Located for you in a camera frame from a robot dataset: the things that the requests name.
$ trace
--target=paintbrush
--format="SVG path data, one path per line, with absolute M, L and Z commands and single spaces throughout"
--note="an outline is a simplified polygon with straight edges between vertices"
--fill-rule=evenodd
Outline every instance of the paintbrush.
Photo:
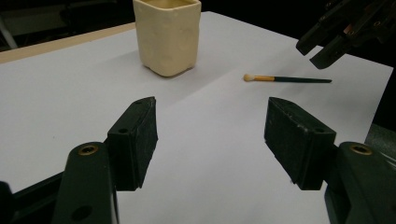
M 305 82 L 305 83 L 330 83 L 330 79 L 309 78 L 309 77 L 268 77 L 244 75 L 245 81 L 273 81 L 273 82 Z

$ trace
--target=table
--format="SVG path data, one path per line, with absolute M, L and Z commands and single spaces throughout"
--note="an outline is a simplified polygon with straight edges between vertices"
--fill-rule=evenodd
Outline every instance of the table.
M 197 64 L 176 77 L 141 64 L 134 29 L 2 63 L 0 179 L 18 191 L 60 173 L 72 148 L 105 140 L 130 103 L 155 96 L 159 141 L 143 188 L 118 193 L 121 223 L 326 223 L 325 185 L 300 191 L 265 145 L 268 97 L 320 119 L 336 145 L 362 143 L 392 68 L 346 55 L 318 70 L 296 43 L 203 12 Z

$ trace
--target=textured cup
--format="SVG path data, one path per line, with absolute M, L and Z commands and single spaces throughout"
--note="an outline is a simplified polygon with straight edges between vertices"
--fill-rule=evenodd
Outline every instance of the textured cup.
M 143 65 L 163 77 L 195 66 L 201 2 L 134 0 L 139 56 Z

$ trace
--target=paintbrush handle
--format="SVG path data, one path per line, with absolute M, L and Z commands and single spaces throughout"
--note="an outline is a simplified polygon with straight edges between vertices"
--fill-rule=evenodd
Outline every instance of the paintbrush handle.
M 274 77 L 275 82 L 305 82 L 305 83 L 330 83 L 330 79 L 309 77 Z

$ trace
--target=ceramic cup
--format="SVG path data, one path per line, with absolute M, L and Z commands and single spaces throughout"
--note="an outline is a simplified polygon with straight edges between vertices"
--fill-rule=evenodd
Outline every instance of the ceramic cup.
M 195 66 L 201 2 L 133 0 L 139 56 L 143 65 L 163 77 Z

